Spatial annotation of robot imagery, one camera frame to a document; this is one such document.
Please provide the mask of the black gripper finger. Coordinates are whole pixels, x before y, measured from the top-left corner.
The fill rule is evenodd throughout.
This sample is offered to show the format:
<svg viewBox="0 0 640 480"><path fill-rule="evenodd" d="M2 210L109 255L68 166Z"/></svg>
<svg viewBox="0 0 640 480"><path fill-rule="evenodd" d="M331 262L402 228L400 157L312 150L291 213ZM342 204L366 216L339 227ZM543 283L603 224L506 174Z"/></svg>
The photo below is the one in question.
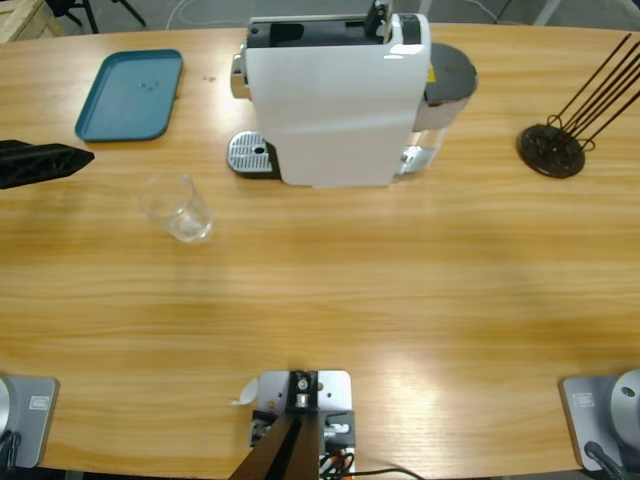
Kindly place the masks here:
<svg viewBox="0 0 640 480"><path fill-rule="evenodd" d="M32 145L18 140L2 140L1 188L69 177L93 159L93 152L63 144Z"/></svg>

